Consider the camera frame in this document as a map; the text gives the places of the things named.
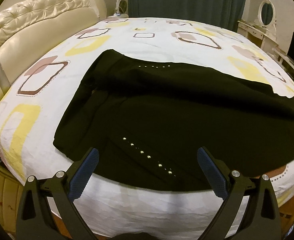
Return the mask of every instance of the cream leather headboard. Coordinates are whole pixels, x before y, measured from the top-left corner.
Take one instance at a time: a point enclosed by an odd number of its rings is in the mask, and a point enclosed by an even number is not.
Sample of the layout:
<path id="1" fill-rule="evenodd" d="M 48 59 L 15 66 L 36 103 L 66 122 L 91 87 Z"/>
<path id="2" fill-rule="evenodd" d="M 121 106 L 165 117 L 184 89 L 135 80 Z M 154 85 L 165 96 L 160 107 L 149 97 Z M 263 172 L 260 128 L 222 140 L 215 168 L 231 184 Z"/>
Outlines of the cream leather headboard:
<path id="1" fill-rule="evenodd" d="M 1 11 L 0 63 L 10 84 L 49 50 L 106 14 L 104 0 L 25 0 Z"/>

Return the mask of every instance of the black garment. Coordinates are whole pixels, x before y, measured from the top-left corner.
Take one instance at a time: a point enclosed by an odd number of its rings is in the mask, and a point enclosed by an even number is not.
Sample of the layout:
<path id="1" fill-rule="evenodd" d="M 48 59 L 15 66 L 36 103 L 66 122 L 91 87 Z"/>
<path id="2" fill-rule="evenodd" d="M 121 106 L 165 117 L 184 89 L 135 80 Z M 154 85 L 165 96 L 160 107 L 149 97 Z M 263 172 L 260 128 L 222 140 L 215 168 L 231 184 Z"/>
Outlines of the black garment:
<path id="1" fill-rule="evenodd" d="M 209 67 L 107 50 L 82 79 L 54 146 L 73 161 L 97 148 L 95 173 L 127 185 L 210 189 L 196 158 L 202 146 L 248 177 L 294 160 L 294 97 Z"/>

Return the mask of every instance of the wooden floor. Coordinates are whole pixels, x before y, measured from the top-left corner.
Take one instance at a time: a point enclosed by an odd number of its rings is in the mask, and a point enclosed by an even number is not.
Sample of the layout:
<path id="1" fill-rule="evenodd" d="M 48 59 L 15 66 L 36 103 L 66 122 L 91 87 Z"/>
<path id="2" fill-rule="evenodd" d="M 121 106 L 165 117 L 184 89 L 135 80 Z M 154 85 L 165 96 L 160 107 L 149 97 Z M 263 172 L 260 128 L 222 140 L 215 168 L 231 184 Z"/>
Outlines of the wooden floor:
<path id="1" fill-rule="evenodd" d="M 279 208 L 279 212 L 280 212 L 282 235 L 284 235 L 285 233 L 288 232 L 288 230 L 294 223 L 294 196 L 287 203 L 285 203 Z M 53 215 L 53 217 L 55 219 L 57 227 L 59 228 L 60 233 L 64 236 L 71 238 L 71 235 L 66 229 L 63 221 L 55 215 Z M 96 235 L 96 236 L 99 240 L 108 239 L 108 237 L 106 236 L 99 236 L 99 235 Z"/>

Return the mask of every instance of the metal screw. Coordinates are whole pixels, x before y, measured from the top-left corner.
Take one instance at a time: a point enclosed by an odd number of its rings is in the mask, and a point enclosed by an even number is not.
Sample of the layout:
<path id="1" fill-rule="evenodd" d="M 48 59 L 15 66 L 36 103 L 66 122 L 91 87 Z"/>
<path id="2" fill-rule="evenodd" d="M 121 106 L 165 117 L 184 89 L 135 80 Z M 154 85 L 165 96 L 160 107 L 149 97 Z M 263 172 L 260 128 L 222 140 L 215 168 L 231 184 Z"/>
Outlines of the metal screw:
<path id="1" fill-rule="evenodd" d="M 264 175 L 262 176 L 262 178 L 263 178 L 264 180 L 268 180 L 268 179 L 269 179 L 268 175 L 266 175 L 266 174 L 264 174 Z"/>
<path id="2" fill-rule="evenodd" d="M 239 171 L 232 171 L 231 174 L 234 177 L 239 177 L 240 176 L 240 172 Z"/>
<path id="3" fill-rule="evenodd" d="M 56 173 L 56 177 L 57 178 L 61 178 L 64 175 L 65 175 L 65 172 L 64 171 L 59 171 L 59 172 Z"/>
<path id="4" fill-rule="evenodd" d="M 29 176 L 27 180 L 28 180 L 28 182 L 33 182 L 33 181 L 34 181 L 34 179 L 35 179 L 35 177 L 34 177 L 34 176 Z"/>

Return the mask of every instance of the mirror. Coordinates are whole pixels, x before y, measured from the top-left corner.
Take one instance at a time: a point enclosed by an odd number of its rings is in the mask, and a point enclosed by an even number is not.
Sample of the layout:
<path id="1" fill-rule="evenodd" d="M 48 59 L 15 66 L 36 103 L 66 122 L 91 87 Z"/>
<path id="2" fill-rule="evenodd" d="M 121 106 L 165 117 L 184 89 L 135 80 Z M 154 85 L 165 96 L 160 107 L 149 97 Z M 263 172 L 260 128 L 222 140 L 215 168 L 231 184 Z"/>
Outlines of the mirror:
<path id="1" fill-rule="evenodd" d="M 265 2 L 260 12 L 263 25 L 269 25 L 274 17 L 274 9 L 271 3 Z"/>

